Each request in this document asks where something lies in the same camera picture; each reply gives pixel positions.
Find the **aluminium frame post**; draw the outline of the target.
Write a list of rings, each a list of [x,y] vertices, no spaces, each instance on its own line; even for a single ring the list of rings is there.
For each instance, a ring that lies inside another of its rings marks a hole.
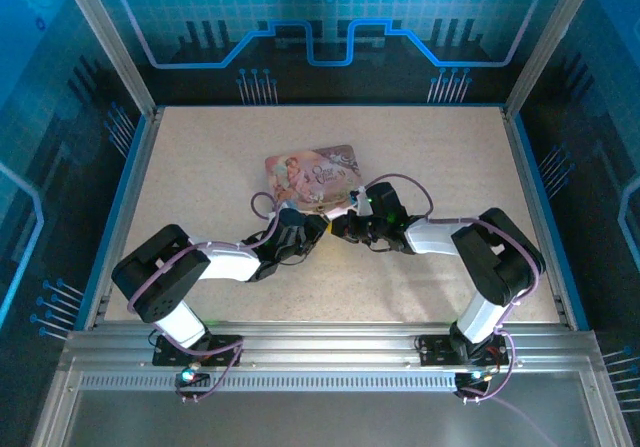
[[[102,1],[74,1],[140,113],[153,119],[156,104]]]
[[[584,0],[559,0],[532,53],[517,78],[503,109],[504,118],[513,121],[539,80]]]

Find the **small LED controller board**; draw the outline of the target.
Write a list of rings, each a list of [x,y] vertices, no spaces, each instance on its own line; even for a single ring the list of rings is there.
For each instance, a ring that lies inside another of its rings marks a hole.
[[[496,373],[495,367],[482,367],[471,369],[466,372],[458,372],[455,374],[455,382],[457,386],[468,386],[474,384],[488,383]]]
[[[209,375],[201,371],[201,364],[192,363],[177,374],[175,385],[178,389],[201,386],[204,385],[208,379]]]

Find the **aluminium cross rail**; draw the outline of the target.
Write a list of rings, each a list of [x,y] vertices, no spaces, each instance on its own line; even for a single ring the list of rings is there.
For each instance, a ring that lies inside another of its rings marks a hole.
[[[561,324],[506,326],[516,348],[516,372],[601,371],[594,333]],[[59,361],[62,370],[150,371],[150,328],[140,322],[104,322],[70,334]],[[240,335],[244,371],[400,371],[420,366],[414,341],[446,335],[444,323],[221,322],[214,335]]]

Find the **aluminium side rail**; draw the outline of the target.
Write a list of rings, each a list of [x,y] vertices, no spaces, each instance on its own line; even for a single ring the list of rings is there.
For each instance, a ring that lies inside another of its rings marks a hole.
[[[500,113],[537,240],[538,250],[545,260],[545,276],[549,283],[559,322],[569,330],[576,331],[578,324],[568,297],[562,267],[557,257],[552,233],[543,209],[538,184],[536,183],[536,165],[530,162],[528,150],[524,143],[525,138],[520,133],[516,121],[507,114],[505,107],[500,109]]]
[[[111,271],[124,251],[164,110],[159,107],[150,120],[141,119],[136,129],[77,314],[75,331],[92,330],[103,297],[110,296]]]

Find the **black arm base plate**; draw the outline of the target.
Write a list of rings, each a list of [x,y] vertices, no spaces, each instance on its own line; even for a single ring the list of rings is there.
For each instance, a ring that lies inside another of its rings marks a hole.
[[[473,344],[450,335],[419,335],[414,349],[425,366],[506,367],[510,355],[503,337],[491,335]]]
[[[152,364],[160,367],[187,367],[197,362],[203,367],[227,366],[239,350],[239,346],[233,347],[233,344],[242,340],[243,337],[239,335],[213,335],[207,333],[191,347],[191,350],[206,352],[216,350],[217,353],[191,355],[184,350],[176,348],[166,337],[159,336],[155,341]]]

